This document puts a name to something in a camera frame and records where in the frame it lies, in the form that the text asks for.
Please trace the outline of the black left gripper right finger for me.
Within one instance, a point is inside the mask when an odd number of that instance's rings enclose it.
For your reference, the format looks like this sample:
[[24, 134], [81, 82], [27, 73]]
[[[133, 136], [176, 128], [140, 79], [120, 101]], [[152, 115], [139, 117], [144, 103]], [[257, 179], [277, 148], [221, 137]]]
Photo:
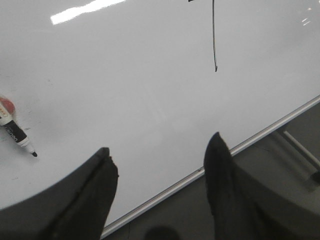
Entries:
[[216, 132], [205, 150], [207, 200], [217, 240], [318, 240], [318, 235], [289, 229], [267, 214], [250, 194], [244, 172], [236, 165], [225, 141]]

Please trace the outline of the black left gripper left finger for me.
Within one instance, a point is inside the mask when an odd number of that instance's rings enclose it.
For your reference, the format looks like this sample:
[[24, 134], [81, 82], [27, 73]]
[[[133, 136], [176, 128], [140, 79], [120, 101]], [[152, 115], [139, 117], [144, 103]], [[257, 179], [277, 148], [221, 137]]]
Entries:
[[107, 147], [42, 192], [0, 212], [2, 240], [99, 240], [118, 168]]

